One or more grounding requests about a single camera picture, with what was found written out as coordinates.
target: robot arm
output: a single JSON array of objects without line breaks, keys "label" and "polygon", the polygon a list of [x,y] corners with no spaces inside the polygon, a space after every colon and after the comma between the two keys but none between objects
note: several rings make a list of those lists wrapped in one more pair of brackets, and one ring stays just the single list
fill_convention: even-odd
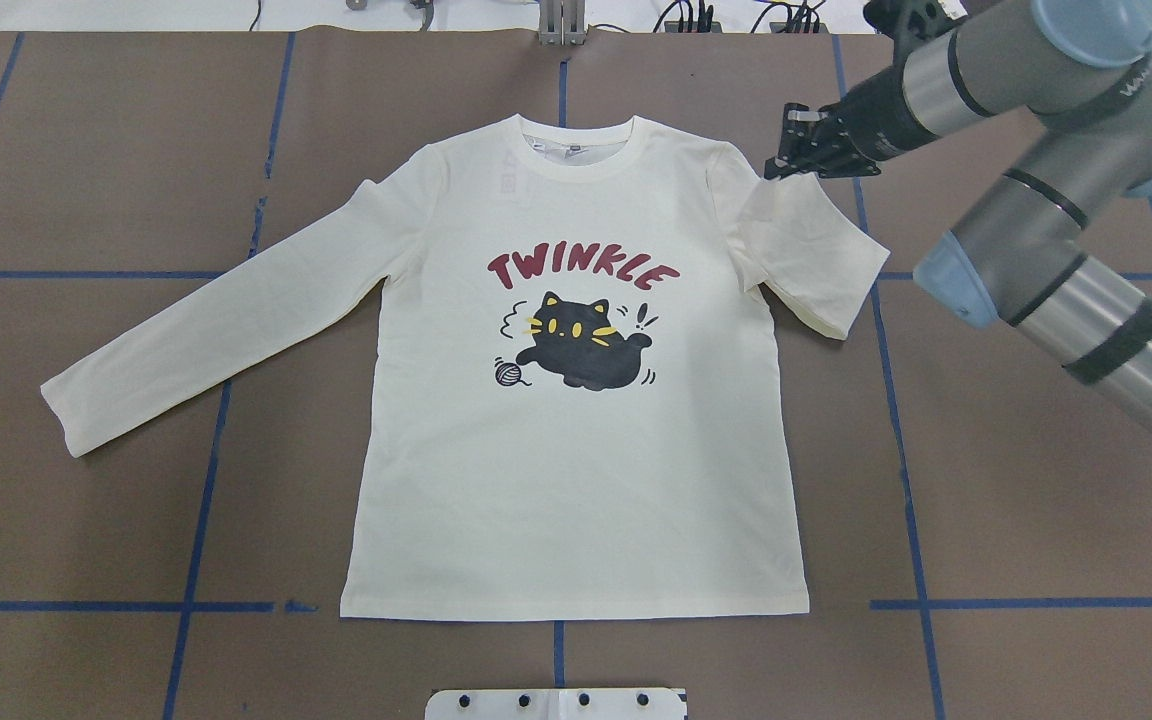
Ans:
[{"label": "robot arm", "polygon": [[1152,300],[1074,242],[1115,197],[1152,195],[1152,0],[1010,0],[942,23],[931,41],[909,40],[905,8],[873,13],[905,37],[890,68],[819,113],[786,106],[765,174],[877,174],[881,160],[1028,106],[1046,135],[915,282],[975,327],[1006,319],[1152,430]]}]

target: white t-shirt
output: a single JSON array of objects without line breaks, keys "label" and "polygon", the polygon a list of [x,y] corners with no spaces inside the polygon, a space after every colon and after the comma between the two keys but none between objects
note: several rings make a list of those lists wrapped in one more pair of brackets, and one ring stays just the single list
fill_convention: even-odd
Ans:
[{"label": "white t-shirt", "polygon": [[806,612],[758,283],[844,338],[886,258],[813,177],[761,181],[730,143],[516,115],[362,183],[41,393],[78,456],[384,279],[340,615]]}]

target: shirt sleeve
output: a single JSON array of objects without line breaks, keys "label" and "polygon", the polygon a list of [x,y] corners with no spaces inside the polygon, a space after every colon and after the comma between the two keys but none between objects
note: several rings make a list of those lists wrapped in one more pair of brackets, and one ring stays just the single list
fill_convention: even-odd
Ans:
[{"label": "shirt sleeve", "polygon": [[745,290],[766,283],[808,327],[846,340],[878,270],[878,245],[838,211],[814,176],[764,181],[723,143],[708,190]]},{"label": "shirt sleeve", "polygon": [[417,255],[445,165],[425,146],[381,183],[41,385],[77,457],[343,318]]}]

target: crew neckline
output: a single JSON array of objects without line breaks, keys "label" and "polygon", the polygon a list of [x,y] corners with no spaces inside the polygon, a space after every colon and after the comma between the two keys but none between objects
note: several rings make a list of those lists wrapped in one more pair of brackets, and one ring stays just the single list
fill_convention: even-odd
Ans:
[{"label": "crew neckline", "polygon": [[[561,128],[513,115],[503,122],[509,135],[509,146],[521,162],[548,179],[564,182],[591,182],[611,177],[632,164],[643,152],[649,121],[632,115],[626,122],[604,128]],[[559,145],[624,145],[613,156],[589,165],[562,165],[539,156],[526,137],[559,143]]]}]

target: cartoon cat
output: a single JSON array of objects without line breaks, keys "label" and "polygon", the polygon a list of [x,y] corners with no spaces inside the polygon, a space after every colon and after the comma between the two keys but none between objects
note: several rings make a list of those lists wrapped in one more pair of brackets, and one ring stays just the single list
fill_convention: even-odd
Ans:
[{"label": "cartoon cat", "polygon": [[643,348],[652,347],[652,338],[643,333],[622,338],[608,323],[607,309],[607,300],[584,305],[545,293],[524,331],[536,346],[520,353],[516,362],[539,364],[571,387],[600,391],[634,382]]}]

